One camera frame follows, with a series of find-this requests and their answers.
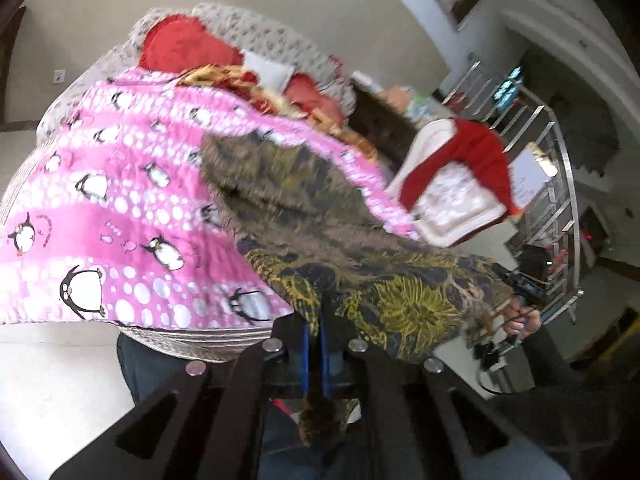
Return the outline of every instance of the black cable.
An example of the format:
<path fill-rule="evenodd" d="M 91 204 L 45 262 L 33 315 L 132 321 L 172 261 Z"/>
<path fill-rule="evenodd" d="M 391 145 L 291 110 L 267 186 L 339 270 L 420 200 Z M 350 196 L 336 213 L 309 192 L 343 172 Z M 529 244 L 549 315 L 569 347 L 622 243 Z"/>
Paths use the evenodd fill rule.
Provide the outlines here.
<path fill-rule="evenodd" d="M 496 328 L 493 333 L 490 335 L 491 338 L 493 338 L 493 336 L 498 332 L 498 330 L 500 330 L 501 328 L 503 328 L 507 323 L 510 323 L 511 321 L 515 321 L 517 319 L 523 319 L 524 318 L 524 327 L 526 328 L 527 326 L 527 320 L 529 319 L 530 314 L 527 312 L 526 314 L 518 314 L 517 316 L 511 317 L 510 319 L 508 319 L 507 321 L 505 321 L 504 323 L 502 323 L 498 328 Z M 484 386 L 484 384 L 482 384 L 482 380 L 481 380 L 481 375 L 480 372 L 482 372 L 482 363 L 484 362 L 484 359 L 487 356 L 487 352 L 489 349 L 489 344 L 486 344 L 484 346 L 484 352 L 482 353 L 482 357 L 480 358 L 480 364 L 478 365 L 478 370 L 476 370 L 476 381 L 478 382 L 478 385 L 487 393 L 490 393 L 492 395 L 513 395 L 516 394 L 517 392 L 497 392 L 496 390 L 492 390 L 491 388 L 487 388 L 486 386 Z"/>

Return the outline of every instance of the floor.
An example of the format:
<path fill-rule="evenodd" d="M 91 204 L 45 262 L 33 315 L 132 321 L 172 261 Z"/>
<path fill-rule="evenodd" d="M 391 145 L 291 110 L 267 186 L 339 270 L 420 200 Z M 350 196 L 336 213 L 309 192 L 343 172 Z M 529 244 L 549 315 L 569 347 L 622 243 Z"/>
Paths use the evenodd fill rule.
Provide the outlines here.
<path fill-rule="evenodd" d="M 0 132 L 0 190 L 34 145 L 34 132 Z M 505 222 L 480 233 L 462 248 L 513 268 L 515 262 L 503 245 L 513 233 L 513 227 Z M 591 279 L 585 295 L 591 299 L 581 307 L 578 318 L 583 323 L 573 327 L 561 318 L 554 327 L 565 355 L 597 335 L 600 326 L 613 319 L 629 297 L 640 298 L 636 282 L 609 274 Z M 615 298 L 609 297 L 603 304 L 600 298 L 610 286 L 617 291 Z M 0 354 L 4 356 L 0 441 L 28 479 L 49 478 L 132 408 L 116 358 L 117 335 L 116 327 L 98 322 L 0 326 Z M 436 354 L 479 390 L 478 365 L 460 339 L 440 346 Z M 492 386 L 488 377 L 483 381 Z"/>

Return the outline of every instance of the black metal frame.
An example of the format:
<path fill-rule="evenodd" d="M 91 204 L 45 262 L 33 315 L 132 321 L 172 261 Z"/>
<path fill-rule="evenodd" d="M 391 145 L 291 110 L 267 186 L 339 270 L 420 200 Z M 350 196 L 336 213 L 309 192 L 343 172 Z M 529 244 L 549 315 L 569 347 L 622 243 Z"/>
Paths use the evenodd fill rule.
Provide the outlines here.
<path fill-rule="evenodd" d="M 255 344 L 235 363 L 176 374 L 52 480 L 254 479 L 267 403 L 302 397 L 309 369 L 322 370 L 330 398 L 360 399 L 371 479 L 568 478 L 442 362 L 408 364 L 370 344 L 352 351 L 353 324 L 334 316 L 311 341 L 322 351 L 309 353 L 307 328 L 291 314 L 273 325 L 279 351 Z"/>

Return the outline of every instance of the penguin print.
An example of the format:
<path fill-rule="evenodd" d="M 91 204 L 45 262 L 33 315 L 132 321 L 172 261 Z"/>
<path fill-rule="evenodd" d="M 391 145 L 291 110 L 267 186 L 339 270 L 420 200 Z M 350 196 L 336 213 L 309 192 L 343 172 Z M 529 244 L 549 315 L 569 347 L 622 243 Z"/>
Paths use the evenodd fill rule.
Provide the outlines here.
<path fill-rule="evenodd" d="M 342 160 L 348 162 L 349 164 L 353 164 L 356 161 L 355 155 L 353 155 L 353 153 L 351 153 L 350 150 L 344 150 L 340 154 L 340 158 Z"/>
<path fill-rule="evenodd" d="M 242 292 L 241 288 L 236 288 L 234 294 L 229 298 L 229 305 L 233 312 L 251 324 L 255 321 L 273 319 L 267 297 L 259 290 Z"/>
<path fill-rule="evenodd" d="M 86 319 L 81 312 L 100 314 L 104 317 L 102 306 L 102 271 L 100 269 L 71 269 L 60 283 L 60 298 L 80 319 Z"/>
<path fill-rule="evenodd" d="M 116 142 L 119 138 L 118 130 L 119 128 L 117 126 L 103 128 L 94 134 L 94 140 L 98 144 L 104 144 L 105 142 Z"/>
<path fill-rule="evenodd" d="M 14 232 L 8 235 L 8 238 L 11 238 L 14 241 L 15 250 L 18 253 L 18 256 L 22 256 L 23 254 L 31 251 L 34 242 L 36 241 L 36 229 L 31 223 L 29 213 L 27 212 L 27 219 L 18 224 Z"/>
<path fill-rule="evenodd" d="M 87 198 L 93 196 L 100 200 L 106 200 L 108 189 L 109 178 L 103 173 L 87 173 L 76 183 L 76 190 Z"/>
<path fill-rule="evenodd" d="M 161 121 L 153 121 L 151 123 L 151 129 L 155 132 L 158 132 L 160 134 L 165 134 L 166 133 L 166 126 L 164 124 L 161 123 Z"/>
<path fill-rule="evenodd" d="M 145 251 L 153 254 L 154 258 L 164 267 L 164 270 L 171 272 L 184 267 L 184 258 L 175 246 L 164 239 L 162 235 L 151 238 L 148 245 L 141 246 Z"/>
<path fill-rule="evenodd" d="M 149 177 L 149 180 L 153 182 L 155 186 L 167 187 L 171 183 L 166 171 L 160 168 L 155 162 L 150 162 L 140 169 L 146 173 L 146 176 Z"/>
<path fill-rule="evenodd" d="M 80 126 L 82 126 L 83 123 L 84 121 L 82 120 L 82 117 L 80 116 L 79 113 L 71 117 L 71 119 L 69 119 L 69 122 L 68 122 L 70 128 L 79 128 Z"/>
<path fill-rule="evenodd" d="M 192 108 L 189 112 L 189 117 L 200 126 L 206 127 L 211 124 L 211 112 L 204 108 Z"/>
<path fill-rule="evenodd" d="M 187 162 L 196 168 L 202 167 L 202 152 L 191 152 L 187 157 Z"/>
<path fill-rule="evenodd" d="M 47 173 L 53 173 L 58 170 L 60 164 L 62 164 L 62 157 L 58 152 L 53 152 L 51 158 L 44 165 L 44 171 L 47 171 Z"/>
<path fill-rule="evenodd" d="M 51 221 L 51 218 L 49 218 L 47 215 L 37 215 L 36 220 L 46 221 L 48 231 L 46 232 L 37 229 L 36 226 L 31 222 L 30 214 L 27 211 L 27 219 L 24 222 L 19 223 L 15 227 L 14 232 L 7 236 L 7 238 L 14 241 L 15 250 L 18 256 L 23 256 L 24 254 L 31 251 L 31 248 L 36 241 L 37 235 L 46 236 L 44 243 L 42 244 L 43 247 L 46 247 L 49 243 L 49 240 L 51 239 L 51 232 L 53 231 L 53 222 Z"/>
<path fill-rule="evenodd" d="M 200 208 L 200 218 L 205 224 L 213 225 L 213 227 L 220 227 L 220 215 L 218 214 L 218 208 L 215 204 L 209 204 Z"/>
<path fill-rule="evenodd" d="M 118 110 L 128 110 L 133 104 L 133 99 L 133 94 L 128 92 L 116 92 L 113 97 L 111 97 L 111 103 Z"/>

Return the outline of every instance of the red pillow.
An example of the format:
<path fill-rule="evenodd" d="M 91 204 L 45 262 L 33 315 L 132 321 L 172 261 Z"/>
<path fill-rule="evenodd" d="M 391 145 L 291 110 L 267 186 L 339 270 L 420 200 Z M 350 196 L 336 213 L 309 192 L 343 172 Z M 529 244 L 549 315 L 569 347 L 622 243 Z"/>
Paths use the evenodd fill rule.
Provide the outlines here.
<path fill-rule="evenodd" d="M 148 32 L 138 64 L 147 70 L 180 73 L 208 64 L 242 65 L 242 54 L 210 35 L 198 18 L 172 14 Z"/>
<path fill-rule="evenodd" d="M 293 104 L 300 106 L 304 112 L 319 108 L 338 126 L 344 122 L 340 103 L 329 96 L 322 95 L 316 88 L 314 80 L 307 74 L 295 74 L 290 79 L 284 95 Z"/>

